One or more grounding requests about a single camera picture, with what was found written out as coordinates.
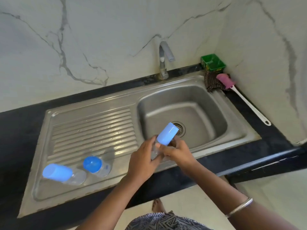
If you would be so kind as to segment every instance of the person's right arm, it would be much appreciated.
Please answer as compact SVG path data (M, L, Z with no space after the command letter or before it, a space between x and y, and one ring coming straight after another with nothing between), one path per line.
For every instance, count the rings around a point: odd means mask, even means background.
M248 197L214 173L202 166L192 155L186 143L174 138L174 147L157 144L165 156L175 161L182 171L192 178L224 214L229 214ZM288 221L253 201L247 207L228 218L236 230L293 230Z

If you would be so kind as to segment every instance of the sink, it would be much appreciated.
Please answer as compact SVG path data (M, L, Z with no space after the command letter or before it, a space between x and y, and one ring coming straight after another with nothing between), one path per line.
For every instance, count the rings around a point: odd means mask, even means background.
M222 91L208 93L202 72L46 111L18 217L116 185L132 152L172 122L195 158L257 140ZM82 169L97 156L112 166L104 178L87 174L80 186L42 178L51 163ZM176 166L164 160L157 171Z
M228 126L210 94L197 85L176 86L142 98L138 115L144 139L173 122L190 149L220 137Z

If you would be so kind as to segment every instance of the black and white patterned dress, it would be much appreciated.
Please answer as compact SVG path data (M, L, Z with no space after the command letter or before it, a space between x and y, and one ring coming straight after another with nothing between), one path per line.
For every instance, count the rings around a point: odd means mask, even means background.
M185 217L176 216L172 211L169 213L149 213L132 220L126 230L211 230L205 225Z

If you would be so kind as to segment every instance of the bracelet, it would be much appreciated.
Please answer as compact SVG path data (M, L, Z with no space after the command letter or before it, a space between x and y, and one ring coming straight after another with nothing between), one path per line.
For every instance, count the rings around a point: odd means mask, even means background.
M234 213L238 212L239 210L243 209L244 207L247 207L253 202L253 198L248 198L244 203L242 203L240 206L235 208L233 211L231 211L229 214L225 215L225 217L229 218L232 216Z

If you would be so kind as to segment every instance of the forearm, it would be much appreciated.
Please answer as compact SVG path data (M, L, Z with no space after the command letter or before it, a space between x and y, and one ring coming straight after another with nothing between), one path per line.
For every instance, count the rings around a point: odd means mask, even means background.
M217 177L197 161L183 168L183 170L202 188L224 214L230 213L248 199L246 195ZM256 202L252 202L249 206L234 213L228 220L236 230L297 229L279 215Z
M125 176L77 230L113 230L141 184Z

